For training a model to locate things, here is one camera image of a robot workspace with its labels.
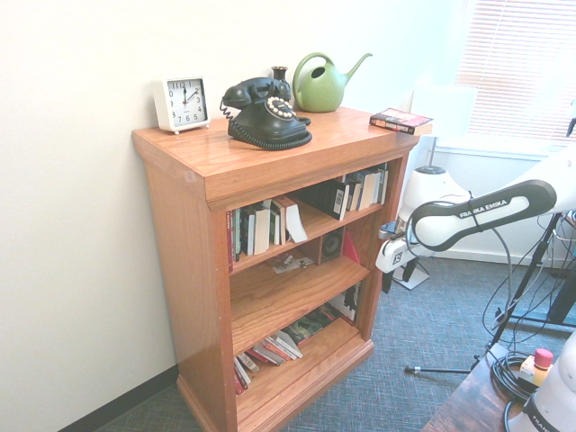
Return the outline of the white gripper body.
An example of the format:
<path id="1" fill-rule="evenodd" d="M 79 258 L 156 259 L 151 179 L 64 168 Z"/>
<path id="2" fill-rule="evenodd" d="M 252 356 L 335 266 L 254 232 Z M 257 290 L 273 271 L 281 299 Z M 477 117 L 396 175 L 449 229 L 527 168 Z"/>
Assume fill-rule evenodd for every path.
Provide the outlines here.
<path id="1" fill-rule="evenodd" d="M 404 237 L 389 238 L 382 243 L 375 264 L 383 273 L 391 273 L 420 255 L 420 244 L 410 243 Z"/>

